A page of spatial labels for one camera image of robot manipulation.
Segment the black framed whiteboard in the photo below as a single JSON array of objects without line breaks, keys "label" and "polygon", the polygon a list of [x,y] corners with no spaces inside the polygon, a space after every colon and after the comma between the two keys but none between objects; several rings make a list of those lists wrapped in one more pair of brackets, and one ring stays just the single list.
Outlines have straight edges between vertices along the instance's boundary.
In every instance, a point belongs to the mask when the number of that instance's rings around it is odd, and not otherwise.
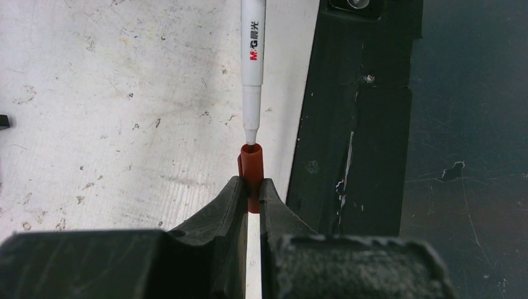
[{"label": "black framed whiteboard", "polygon": [[7,115],[0,115],[0,130],[5,130],[11,127],[9,117]]}]

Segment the red marker cap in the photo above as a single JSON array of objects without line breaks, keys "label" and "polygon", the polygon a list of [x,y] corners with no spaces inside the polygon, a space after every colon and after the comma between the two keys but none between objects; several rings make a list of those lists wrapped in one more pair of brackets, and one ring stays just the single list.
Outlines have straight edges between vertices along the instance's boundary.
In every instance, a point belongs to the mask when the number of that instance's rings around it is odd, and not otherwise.
[{"label": "red marker cap", "polygon": [[249,145],[243,145],[237,158],[239,176],[243,178],[248,192],[248,212],[260,213],[260,187],[264,180],[263,151],[256,143],[250,151]]}]

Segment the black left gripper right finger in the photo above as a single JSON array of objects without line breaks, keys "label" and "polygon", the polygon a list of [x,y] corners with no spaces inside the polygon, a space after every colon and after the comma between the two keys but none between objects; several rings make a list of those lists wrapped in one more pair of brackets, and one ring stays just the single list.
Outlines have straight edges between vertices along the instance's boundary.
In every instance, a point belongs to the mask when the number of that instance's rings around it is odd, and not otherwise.
[{"label": "black left gripper right finger", "polygon": [[263,298],[456,298],[439,255],[421,240],[321,235],[260,188]]}]

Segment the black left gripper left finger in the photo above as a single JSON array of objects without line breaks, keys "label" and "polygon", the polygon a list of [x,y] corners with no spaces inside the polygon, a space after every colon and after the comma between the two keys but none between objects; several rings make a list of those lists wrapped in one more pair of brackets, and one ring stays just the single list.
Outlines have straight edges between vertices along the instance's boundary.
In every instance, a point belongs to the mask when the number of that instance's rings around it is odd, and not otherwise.
[{"label": "black left gripper left finger", "polygon": [[244,298],[247,192],[234,176],[165,231],[15,234],[1,245],[2,298]]}]

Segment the white marker pen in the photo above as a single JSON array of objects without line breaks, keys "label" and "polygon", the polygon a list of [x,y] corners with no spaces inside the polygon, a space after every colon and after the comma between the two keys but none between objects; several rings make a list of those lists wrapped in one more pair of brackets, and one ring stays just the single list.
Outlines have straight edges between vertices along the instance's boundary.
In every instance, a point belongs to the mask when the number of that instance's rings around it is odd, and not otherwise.
[{"label": "white marker pen", "polygon": [[263,85],[266,2],[241,1],[242,115],[246,144],[257,142]]}]

